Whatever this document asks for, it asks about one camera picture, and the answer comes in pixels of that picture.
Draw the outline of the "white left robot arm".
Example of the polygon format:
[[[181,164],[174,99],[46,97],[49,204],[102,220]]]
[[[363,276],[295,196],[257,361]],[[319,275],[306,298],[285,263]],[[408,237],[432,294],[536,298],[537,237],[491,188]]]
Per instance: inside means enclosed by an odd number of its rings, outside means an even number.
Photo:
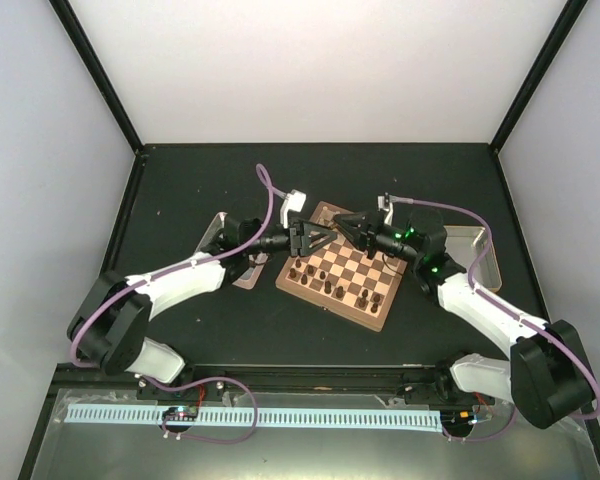
[[[186,300],[235,283],[261,255],[307,258],[336,238],[333,230],[300,218],[264,227],[257,218],[238,221],[223,214],[184,261],[142,275],[101,274],[67,329],[72,360],[107,375],[150,377],[171,398],[185,398],[195,376],[181,354],[148,337],[150,322]]]

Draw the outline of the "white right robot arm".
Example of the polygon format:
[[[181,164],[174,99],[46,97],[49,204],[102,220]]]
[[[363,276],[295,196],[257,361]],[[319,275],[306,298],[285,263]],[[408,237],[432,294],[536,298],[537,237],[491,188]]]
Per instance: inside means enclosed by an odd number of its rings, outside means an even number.
[[[386,223],[382,210],[338,214],[334,223],[359,251],[404,260],[423,291],[495,344],[503,361],[476,354],[456,360],[434,379],[437,396],[456,403],[469,392],[512,402],[533,426],[546,429],[583,408],[600,409],[579,334],[566,321],[547,323],[475,282],[447,252],[447,231],[433,211],[414,211],[407,226]]]

